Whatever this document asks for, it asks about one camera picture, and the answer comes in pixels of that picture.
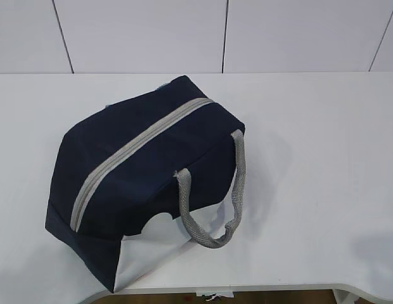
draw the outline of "zipper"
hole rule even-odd
[[[101,181],[121,163],[126,161],[132,156],[137,150],[143,147],[146,143],[151,141],[154,137],[158,136],[169,127],[194,112],[195,110],[205,106],[209,103],[213,103],[213,100],[209,98],[195,98],[187,101],[182,106],[176,108],[173,112],[167,116],[161,118],[153,125],[149,126],[146,130],[136,136],[134,139],[129,141],[112,156],[106,159],[98,167],[93,170],[86,180],[84,181],[72,208],[70,227],[75,232],[78,232],[81,220],[84,215],[85,209],[89,203],[89,200],[95,193],[95,190],[101,184]]]

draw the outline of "table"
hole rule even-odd
[[[393,73],[189,75],[246,124],[243,220],[121,293],[334,288],[393,301]],[[44,230],[63,134],[176,75],[0,75],[0,303],[107,295]],[[224,221],[231,217],[224,208]]]

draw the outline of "gray handle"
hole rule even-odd
[[[232,205],[235,217],[224,226],[226,232],[219,238],[212,238],[202,229],[190,215],[191,174],[187,168],[176,174],[179,188],[179,212],[181,219],[191,238],[198,244],[208,248],[220,248],[227,244],[242,220],[243,191],[246,178],[245,143],[241,130],[234,131],[231,136],[236,149],[236,178],[232,188]]]

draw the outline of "lunch bag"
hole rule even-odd
[[[107,106],[64,135],[46,229],[111,292],[190,239],[220,248],[242,218],[244,131],[186,76]],[[234,219],[214,239],[231,187]]]

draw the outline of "insulated bag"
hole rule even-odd
[[[220,248],[242,218],[244,131],[186,76],[110,105],[64,135],[46,229],[111,292],[190,239]],[[234,219],[215,239],[228,192]]]

